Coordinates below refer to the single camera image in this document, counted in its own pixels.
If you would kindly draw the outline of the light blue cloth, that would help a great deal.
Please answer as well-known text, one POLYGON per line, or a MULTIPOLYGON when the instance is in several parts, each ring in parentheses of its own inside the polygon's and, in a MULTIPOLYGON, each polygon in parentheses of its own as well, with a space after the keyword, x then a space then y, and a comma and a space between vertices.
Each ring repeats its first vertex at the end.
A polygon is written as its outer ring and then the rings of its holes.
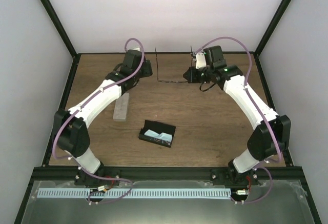
POLYGON ((171 142, 172 139, 173 139, 173 136, 171 134, 168 134, 168 133, 157 133, 157 132, 154 132, 152 130, 147 130, 145 133, 144 133, 145 136, 148 136, 148 137, 152 137, 152 138, 155 138, 155 139, 161 139, 161 140, 164 140, 164 141, 168 141, 168 142, 171 142))

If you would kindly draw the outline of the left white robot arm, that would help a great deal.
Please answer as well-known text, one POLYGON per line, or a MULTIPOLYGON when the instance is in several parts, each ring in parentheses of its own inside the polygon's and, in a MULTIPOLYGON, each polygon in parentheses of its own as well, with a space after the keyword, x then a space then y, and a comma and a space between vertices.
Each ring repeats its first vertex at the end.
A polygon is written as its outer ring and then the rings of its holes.
POLYGON ((111 103, 134 88, 141 78, 153 74, 151 62, 138 50, 128 50, 122 63, 106 75, 99 87, 76 106, 59 109, 54 115, 52 129, 53 149, 65 151, 87 171, 87 180, 93 185, 104 181, 105 173, 101 162, 90 149, 88 128, 95 118, 111 103))

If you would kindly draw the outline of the black geometric glasses case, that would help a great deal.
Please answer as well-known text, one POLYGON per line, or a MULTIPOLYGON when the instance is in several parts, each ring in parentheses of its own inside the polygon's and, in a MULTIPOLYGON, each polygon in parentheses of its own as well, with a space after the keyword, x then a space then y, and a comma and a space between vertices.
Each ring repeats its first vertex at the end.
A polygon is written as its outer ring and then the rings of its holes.
POLYGON ((171 148, 176 127, 158 121, 145 120, 141 128, 138 139, 171 148))

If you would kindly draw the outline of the grey glasses case green lining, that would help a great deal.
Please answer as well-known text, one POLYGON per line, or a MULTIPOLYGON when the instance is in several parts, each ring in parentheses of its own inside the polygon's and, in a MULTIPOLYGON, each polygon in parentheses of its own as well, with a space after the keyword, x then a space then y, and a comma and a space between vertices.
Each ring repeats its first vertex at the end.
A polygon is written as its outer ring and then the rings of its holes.
POLYGON ((114 121, 126 121, 128 116, 130 94, 125 93, 115 102, 113 120, 114 121))

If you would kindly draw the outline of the round black sunglasses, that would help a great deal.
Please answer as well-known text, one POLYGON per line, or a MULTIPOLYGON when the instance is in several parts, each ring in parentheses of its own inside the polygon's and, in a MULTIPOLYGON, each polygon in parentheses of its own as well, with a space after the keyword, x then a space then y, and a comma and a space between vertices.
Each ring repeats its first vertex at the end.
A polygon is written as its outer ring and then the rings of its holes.
POLYGON ((154 47, 154 50, 155 50, 155 57, 156 57, 156 77, 157 77, 157 81, 159 83, 165 83, 165 84, 185 84, 185 83, 188 83, 187 80, 178 81, 178 80, 162 80, 162 79, 160 79, 159 78, 158 54, 157 54, 156 47, 154 47))

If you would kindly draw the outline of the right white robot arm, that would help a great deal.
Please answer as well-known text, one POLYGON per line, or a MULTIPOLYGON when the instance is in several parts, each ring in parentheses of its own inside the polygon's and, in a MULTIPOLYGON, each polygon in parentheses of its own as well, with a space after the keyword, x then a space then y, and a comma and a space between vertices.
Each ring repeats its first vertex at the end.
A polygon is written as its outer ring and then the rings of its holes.
POLYGON ((289 146, 290 119, 270 108, 236 65, 227 65, 221 46, 201 49, 191 56, 193 63, 183 74, 184 79, 218 86, 235 101, 253 128, 247 149, 228 164, 228 180, 238 185, 260 163, 280 162, 289 146))

